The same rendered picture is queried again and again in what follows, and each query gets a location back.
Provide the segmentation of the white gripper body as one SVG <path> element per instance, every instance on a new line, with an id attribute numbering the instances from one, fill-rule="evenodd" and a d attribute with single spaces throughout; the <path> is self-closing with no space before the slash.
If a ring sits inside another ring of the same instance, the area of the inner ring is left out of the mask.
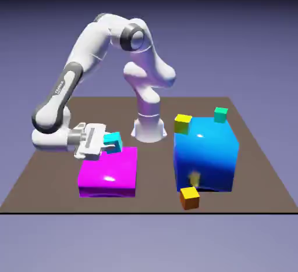
<path id="1" fill-rule="evenodd" d="M 88 123 L 84 130 L 84 137 L 74 152 L 74 157 L 79 160 L 97 161 L 104 146 L 106 125 L 100 123 Z"/>

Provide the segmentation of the small cyan cube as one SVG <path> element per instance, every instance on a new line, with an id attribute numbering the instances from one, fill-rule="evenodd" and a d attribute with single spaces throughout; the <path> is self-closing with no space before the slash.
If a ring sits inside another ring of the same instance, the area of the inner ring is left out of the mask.
<path id="1" fill-rule="evenodd" d="M 114 133 L 106 133 L 104 135 L 104 145 L 109 145 L 109 144 L 115 144 L 116 146 L 116 151 L 114 153 L 118 153 L 122 151 L 122 139 L 120 132 L 114 132 Z"/>

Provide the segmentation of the small yellow cube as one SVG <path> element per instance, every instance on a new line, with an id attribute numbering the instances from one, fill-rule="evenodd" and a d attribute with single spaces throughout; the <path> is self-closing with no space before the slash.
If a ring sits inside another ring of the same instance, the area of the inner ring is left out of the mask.
<path id="1" fill-rule="evenodd" d="M 174 133 L 187 135 L 192 116 L 177 114 L 174 121 Z"/>

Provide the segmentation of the small orange cube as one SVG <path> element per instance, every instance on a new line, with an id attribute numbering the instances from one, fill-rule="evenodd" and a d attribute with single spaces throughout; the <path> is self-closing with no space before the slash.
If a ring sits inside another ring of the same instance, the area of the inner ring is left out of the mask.
<path id="1" fill-rule="evenodd" d="M 195 187 L 181 188 L 180 202 L 184 210 L 196 209 L 199 207 L 200 194 Z"/>

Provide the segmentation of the small green cube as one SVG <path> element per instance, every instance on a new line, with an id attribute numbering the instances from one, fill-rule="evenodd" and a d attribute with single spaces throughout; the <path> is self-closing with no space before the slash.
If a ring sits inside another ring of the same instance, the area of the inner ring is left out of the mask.
<path id="1" fill-rule="evenodd" d="M 214 122 L 225 123 L 227 119 L 228 108 L 216 107 L 214 110 Z"/>

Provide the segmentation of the large magenta box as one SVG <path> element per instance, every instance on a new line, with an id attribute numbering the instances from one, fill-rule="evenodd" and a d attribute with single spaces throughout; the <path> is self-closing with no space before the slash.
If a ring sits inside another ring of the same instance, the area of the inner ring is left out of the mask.
<path id="1" fill-rule="evenodd" d="M 103 152 L 97 161 L 82 162 L 77 178 L 79 197 L 134 197 L 136 176 L 136 147 Z"/>

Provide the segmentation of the large blue box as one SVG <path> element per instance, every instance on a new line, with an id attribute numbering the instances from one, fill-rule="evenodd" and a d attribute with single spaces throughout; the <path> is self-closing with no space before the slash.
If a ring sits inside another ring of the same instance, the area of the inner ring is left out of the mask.
<path id="1" fill-rule="evenodd" d="M 200 175 L 200 191 L 230 192 L 239 151 L 239 142 L 230 124 L 213 117 L 191 119 L 187 135 L 173 136 L 173 163 L 176 188 L 191 186 L 191 173 Z"/>

